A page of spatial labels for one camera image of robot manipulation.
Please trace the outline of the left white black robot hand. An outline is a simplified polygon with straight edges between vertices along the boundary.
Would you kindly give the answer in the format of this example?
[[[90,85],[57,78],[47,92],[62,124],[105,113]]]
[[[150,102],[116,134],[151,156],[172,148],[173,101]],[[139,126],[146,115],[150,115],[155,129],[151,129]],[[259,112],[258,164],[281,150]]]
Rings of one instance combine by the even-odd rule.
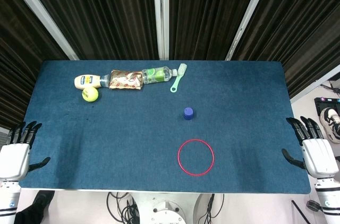
[[[30,164],[30,151],[36,134],[42,124],[33,121],[29,124],[21,122],[9,130],[8,139],[1,148],[1,181],[18,182],[27,173],[46,166],[50,157],[41,162]]]

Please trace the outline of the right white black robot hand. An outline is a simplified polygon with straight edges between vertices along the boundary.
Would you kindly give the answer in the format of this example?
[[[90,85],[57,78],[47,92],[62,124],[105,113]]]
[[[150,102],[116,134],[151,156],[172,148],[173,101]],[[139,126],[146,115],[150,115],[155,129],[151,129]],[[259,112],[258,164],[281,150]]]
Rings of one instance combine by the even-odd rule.
[[[316,179],[334,177],[339,168],[329,142],[324,139],[318,124],[311,118],[301,117],[302,121],[289,117],[286,121],[291,125],[299,146],[303,160],[294,159],[286,149],[282,149],[284,158],[292,165],[305,169]]]

